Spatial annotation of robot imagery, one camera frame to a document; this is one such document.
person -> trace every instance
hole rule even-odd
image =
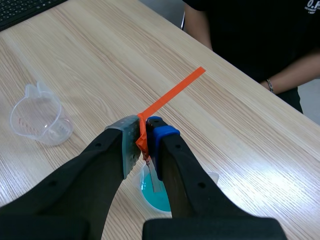
[[[300,111],[320,76],[320,0],[183,0],[189,35]]]

person's hand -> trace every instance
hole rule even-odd
[[[263,87],[265,87],[268,91],[270,91],[269,85],[268,85],[267,81],[262,81],[262,82],[260,82],[260,84],[261,84]]]

blue gripper pad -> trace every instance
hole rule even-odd
[[[122,131],[122,166],[123,177],[126,179],[141,155],[141,151],[136,145],[136,141],[140,137],[139,117],[137,115],[124,117],[107,126],[106,129]]]

gray floor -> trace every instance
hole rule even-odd
[[[140,0],[165,19],[181,26],[184,3],[182,0]],[[304,115],[320,125],[320,79],[315,79],[299,87]]]

wrist bracelet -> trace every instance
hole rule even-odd
[[[270,80],[269,80],[268,78],[266,79],[266,82],[268,83],[270,92],[272,92],[272,93],[274,94],[274,93],[275,93],[275,92],[274,92],[274,88],[272,87],[272,84],[271,84],[271,82],[270,82]]]

